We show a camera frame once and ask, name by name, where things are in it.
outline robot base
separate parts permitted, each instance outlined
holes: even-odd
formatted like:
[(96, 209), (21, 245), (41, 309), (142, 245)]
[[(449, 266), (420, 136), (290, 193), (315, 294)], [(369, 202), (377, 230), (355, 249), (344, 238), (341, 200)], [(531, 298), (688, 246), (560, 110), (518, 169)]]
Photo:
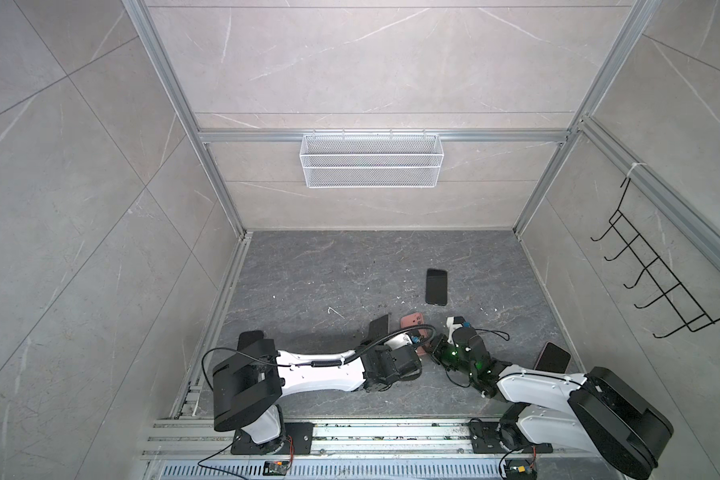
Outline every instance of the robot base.
[(290, 436), (293, 441), (294, 455), (309, 455), (312, 450), (312, 431), (314, 423), (293, 422), (285, 423), (282, 420), (282, 410), (277, 406), (280, 416), (280, 435), (262, 444), (254, 443), (251, 436), (243, 429), (235, 432), (235, 440), (232, 442), (230, 453), (232, 455), (271, 455), (275, 453), (288, 453), (290, 451)]

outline gray wall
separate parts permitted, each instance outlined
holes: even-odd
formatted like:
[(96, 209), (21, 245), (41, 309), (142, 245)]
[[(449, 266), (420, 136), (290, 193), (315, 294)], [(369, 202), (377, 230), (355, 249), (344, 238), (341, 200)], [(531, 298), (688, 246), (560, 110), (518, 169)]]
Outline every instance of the gray wall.
[(299, 143), (213, 144), (242, 222), (265, 228), (509, 228), (554, 142), (443, 145), (434, 188), (307, 188)]
[[(720, 229), (720, 0), (666, 0), (595, 113), (687, 202)], [(661, 409), (676, 433), (656, 478), (720, 478), (720, 322), (658, 335), (682, 323), (607, 228), (624, 175), (588, 140), (567, 159), (523, 243), (586, 368), (611, 368)], [(713, 318), (720, 273), (634, 186), (626, 215)], [(629, 227), (622, 224), (626, 232)], [(638, 254), (649, 261), (644, 246)], [(653, 268), (664, 288), (667, 272)], [(672, 299), (690, 320), (698, 309)]]
[[(631, 4), (147, 3), (202, 128), (567, 128)], [(554, 150), (526, 147), (446, 144), (433, 189), (310, 190), (295, 145), (214, 152), (250, 228), (509, 228)]]
[(0, 478), (127, 475), (234, 242), (123, 5), (0, 0)]

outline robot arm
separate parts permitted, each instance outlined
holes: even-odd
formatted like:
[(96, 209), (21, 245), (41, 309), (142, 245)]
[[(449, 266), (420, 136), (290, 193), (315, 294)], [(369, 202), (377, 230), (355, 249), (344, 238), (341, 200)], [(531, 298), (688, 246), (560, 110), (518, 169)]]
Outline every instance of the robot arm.
[[(374, 320), (368, 338), (356, 349), (330, 355), (278, 351), (262, 331), (243, 332), (237, 350), (244, 355), (232, 355), (212, 370), (214, 429), (240, 428), (255, 444), (274, 451), (284, 435), (282, 413), (275, 405), (281, 396), (324, 389), (380, 390), (418, 378), (418, 338), (409, 333), (434, 328), (417, 325), (386, 333), (387, 321)], [(514, 403), (498, 427), (507, 450), (554, 443), (598, 452), (638, 480), (658, 466), (672, 425), (611, 370), (595, 367), (587, 374), (566, 375), (524, 369), (491, 358), (461, 317), (448, 319), (448, 327), (447, 337), (434, 336), (424, 348), (446, 370), (467, 374), (483, 397)]]
[(422, 361), (407, 332), (432, 330), (417, 325), (386, 333), (386, 316), (371, 322), (368, 338), (355, 350), (329, 355), (302, 355), (276, 350), (264, 332), (243, 332), (237, 351), (212, 370), (214, 429), (247, 432), (267, 450), (282, 444), (282, 396), (315, 390), (380, 390), (422, 373)]

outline debris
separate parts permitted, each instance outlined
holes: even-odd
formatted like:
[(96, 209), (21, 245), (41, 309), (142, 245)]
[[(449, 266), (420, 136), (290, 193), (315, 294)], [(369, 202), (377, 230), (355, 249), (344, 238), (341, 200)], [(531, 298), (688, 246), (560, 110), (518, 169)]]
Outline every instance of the debris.
[(341, 318), (344, 318), (344, 315), (337, 312), (336, 309), (334, 309), (332, 306), (328, 307), (328, 314), (330, 315), (331, 311), (333, 311), (336, 315), (340, 316)]

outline smartphone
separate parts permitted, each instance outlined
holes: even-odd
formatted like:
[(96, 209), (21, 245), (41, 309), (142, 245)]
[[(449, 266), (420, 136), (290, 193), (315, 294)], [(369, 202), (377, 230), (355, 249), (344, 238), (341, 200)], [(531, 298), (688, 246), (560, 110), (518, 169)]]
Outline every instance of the smartphone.
[(424, 301), (430, 305), (448, 304), (448, 272), (436, 268), (427, 269)]
[(536, 361), (534, 370), (550, 373), (565, 373), (570, 361), (570, 353), (559, 348), (552, 342), (547, 342)]

